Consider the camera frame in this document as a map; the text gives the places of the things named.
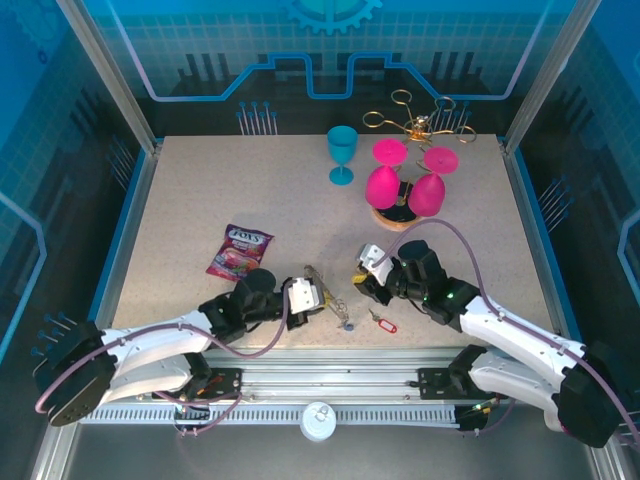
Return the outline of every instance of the teal wine glass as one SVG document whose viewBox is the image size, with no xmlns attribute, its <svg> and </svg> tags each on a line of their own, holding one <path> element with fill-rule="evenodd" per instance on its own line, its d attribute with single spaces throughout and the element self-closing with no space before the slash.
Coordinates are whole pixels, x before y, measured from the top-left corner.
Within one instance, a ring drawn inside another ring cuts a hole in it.
<svg viewBox="0 0 640 480">
<path fill-rule="evenodd" d="M 346 125 L 333 127 L 327 133 L 329 154 L 339 167 L 329 173 L 329 180 L 336 185 L 348 185 L 353 181 L 353 172 L 345 167 L 356 154 L 358 132 Z"/>
</svg>

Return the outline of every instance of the gear logo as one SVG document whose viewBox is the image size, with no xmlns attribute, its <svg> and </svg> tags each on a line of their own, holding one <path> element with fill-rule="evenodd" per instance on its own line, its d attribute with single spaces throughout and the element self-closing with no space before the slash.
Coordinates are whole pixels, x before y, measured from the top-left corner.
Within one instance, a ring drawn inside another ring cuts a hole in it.
<svg viewBox="0 0 640 480">
<path fill-rule="evenodd" d="M 313 33 L 336 30 L 347 33 L 349 27 L 360 28 L 362 20 L 371 20 L 381 0 L 283 0 L 289 20 L 297 20 L 300 28 L 311 27 Z"/>
</svg>

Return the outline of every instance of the metal bracket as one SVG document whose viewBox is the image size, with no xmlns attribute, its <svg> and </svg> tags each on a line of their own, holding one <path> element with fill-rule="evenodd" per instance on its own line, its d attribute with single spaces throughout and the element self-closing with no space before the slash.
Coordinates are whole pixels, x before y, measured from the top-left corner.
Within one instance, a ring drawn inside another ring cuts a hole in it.
<svg viewBox="0 0 640 480">
<path fill-rule="evenodd" d="M 180 398 L 185 394 L 187 386 L 175 392 L 169 392 L 173 398 Z M 241 368 L 211 368 L 211 377 L 208 383 L 196 392 L 195 400 L 207 400 L 219 397 L 227 393 L 238 393 L 242 389 L 242 369 Z M 153 394 L 152 398 L 160 399 Z"/>
<path fill-rule="evenodd" d="M 495 395 L 471 388 L 461 393 L 451 381 L 448 368 L 419 368 L 418 389 L 421 400 L 489 400 Z"/>
</svg>

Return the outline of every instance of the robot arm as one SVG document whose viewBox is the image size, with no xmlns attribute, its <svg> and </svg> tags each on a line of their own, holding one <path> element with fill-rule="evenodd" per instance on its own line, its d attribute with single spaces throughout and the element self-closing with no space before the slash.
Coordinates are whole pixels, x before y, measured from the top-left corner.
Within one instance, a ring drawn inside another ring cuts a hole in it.
<svg viewBox="0 0 640 480">
<path fill-rule="evenodd" d="M 286 292 L 285 285 L 274 292 L 275 277 L 255 269 L 231 294 L 219 295 L 172 320 L 121 330 L 98 330 L 91 322 L 78 324 L 34 370 L 41 393 L 85 355 L 111 346 L 62 381 L 46 399 L 43 410 L 49 423 L 67 425 L 104 403 L 142 393 L 184 391 L 190 400 L 195 398 L 194 392 L 211 380 L 201 352 L 211 348 L 212 340 L 194 329 L 228 344 L 252 324 L 284 318 L 287 329 L 293 330 L 324 308 L 324 292 L 313 279 L 300 277 L 285 284 Z"/>
<path fill-rule="evenodd" d="M 551 429 L 566 430 L 583 443 L 602 447 L 621 417 L 594 379 L 566 355 L 571 351 L 607 379 L 628 409 L 633 407 L 629 377 L 610 348 L 596 344 L 587 349 L 492 301 L 496 314 L 477 287 L 447 276 L 437 255 L 423 240 L 405 243 L 398 249 L 397 258 L 380 262 L 384 256 L 376 245 L 367 244 L 361 250 L 358 267 L 362 273 L 353 277 L 361 293 L 385 306 L 394 297 L 411 301 L 437 323 L 473 335 L 512 357 L 502 358 L 475 345 L 467 347 L 449 367 L 461 393 L 473 385 L 516 398 L 541 408 Z M 561 348 L 552 347 L 544 338 Z"/>
</svg>

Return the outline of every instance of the wooden base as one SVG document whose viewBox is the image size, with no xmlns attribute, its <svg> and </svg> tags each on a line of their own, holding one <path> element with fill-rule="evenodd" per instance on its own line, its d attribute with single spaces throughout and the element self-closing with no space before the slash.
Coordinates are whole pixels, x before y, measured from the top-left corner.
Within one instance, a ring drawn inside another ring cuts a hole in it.
<svg viewBox="0 0 640 480">
<path fill-rule="evenodd" d="M 420 217 L 411 211 L 407 202 L 412 188 L 411 183 L 402 182 L 398 190 L 398 197 L 404 198 L 403 202 L 398 202 L 393 207 L 384 210 L 373 209 L 373 216 L 380 225 L 399 232 L 420 220 Z"/>
</svg>

